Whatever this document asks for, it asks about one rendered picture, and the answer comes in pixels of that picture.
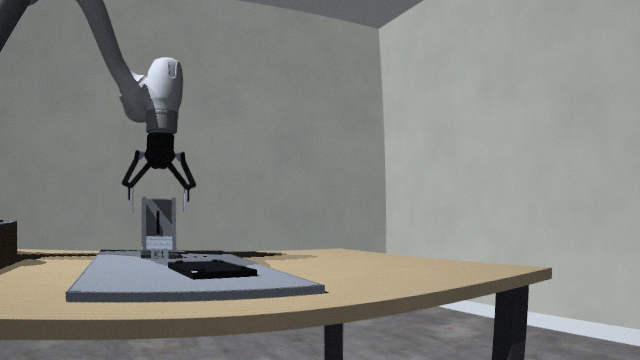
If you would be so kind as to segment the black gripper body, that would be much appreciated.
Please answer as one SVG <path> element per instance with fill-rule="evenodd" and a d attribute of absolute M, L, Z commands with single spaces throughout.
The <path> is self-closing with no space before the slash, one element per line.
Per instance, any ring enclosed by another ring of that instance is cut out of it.
<path fill-rule="evenodd" d="M 174 135 L 164 132 L 149 133 L 147 135 L 147 149 L 144 154 L 146 160 L 149 161 L 154 154 L 157 155 L 157 159 L 152 163 L 151 167 L 154 169 L 166 169 L 168 165 L 162 156 L 166 155 L 171 162 L 174 160 Z"/>

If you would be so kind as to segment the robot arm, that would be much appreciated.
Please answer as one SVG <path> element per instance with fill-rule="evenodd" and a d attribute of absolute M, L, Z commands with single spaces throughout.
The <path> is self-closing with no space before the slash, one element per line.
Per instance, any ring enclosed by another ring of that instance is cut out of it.
<path fill-rule="evenodd" d="M 26 8 L 37 1 L 0 0 L 0 52 Z M 147 77 L 135 74 L 122 57 L 103 0 L 76 1 L 119 87 L 119 98 L 126 116 L 134 122 L 146 121 L 147 133 L 177 133 L 183 93 L 181 64 L 172 58 L 159 58 L 151 65 Z"/>

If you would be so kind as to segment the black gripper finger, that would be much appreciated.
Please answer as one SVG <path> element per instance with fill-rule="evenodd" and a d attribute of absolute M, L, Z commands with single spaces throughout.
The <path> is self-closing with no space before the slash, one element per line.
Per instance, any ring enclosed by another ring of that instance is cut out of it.
<path fill-rule="evenodd" d="M 133 186 L 134 184 L 136 184 L 138 182 L 138 180 L 145 174 L 145 172 L 149 169 L 149 167 L 151 167 L 152 163 L 157 159 L 157 155 L 154 154 L 151 159 L 145 164 L 145 166 L 140 170 L 140 172 L 133 178 L 133 180 L 129 183 L 127 181 L 129 181 L 131 174 L 133 173 L 137 163 L 138 163 L 138 159 L 141 160 L 142 157 L 144 157 L 145 152 L 140 152 L 138 150 L 135 151 L 135 156 L 134 156 L 134 160 L 131 163 L 123 181 L 122 184 L 126 187 L 128 187 L 128 199 L 130 200 L 130 214 L 133 214 Z"/>
<path fill-rule="evenodd" d="M 185 189 L 184 190 L 184 215 L 187 215 L 187 202 L 189 202 L 189 190 L 191 188 L 194 188 L 196 186 L 196 183 L 185 161 L 185 153 L 184 152 L 175 153 L 175 158 L 177 158 L 177 160 L 181 162 L 183 170 L 190 184 L 187 184 L 187 182 L 183 179 L 183 177 L 180 175 L 180 173 L 177 171 L 177 169 L 174 167 L 174 165 L 171 163 L 171 161 L 166 155 L 163 155 L 162 158 L 166 162 L 166 164 L 169 166 L 168 168 L 170 168 L 170 171 L 174 174 L 174 176 L 177 178 L 180 184 L 183 187 L 185 187 L 184 188 Z"/>

